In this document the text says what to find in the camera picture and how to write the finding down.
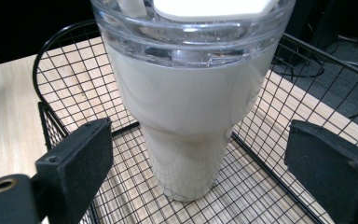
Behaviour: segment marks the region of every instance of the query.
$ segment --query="metal grid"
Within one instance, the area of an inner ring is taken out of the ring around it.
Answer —
[[[50,114],[42,118],[48,144],[93,119],[114,122],[115,161],[89,210],[97,214],[94,223],[333,223],[287,172],[283,157],[291,119],[324,126],[358,146],[357,69],[285,35],[255,108],[235,127],[213,189],[180,203],[158,188],[98,34],[94,21],[66,28],[34,64],[40,108]]]

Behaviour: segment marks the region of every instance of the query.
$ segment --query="wooden table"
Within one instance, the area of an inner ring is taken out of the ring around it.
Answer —
[[[46,153],[32,83],[34,56],[0,64],[0,176],[35,174]]]

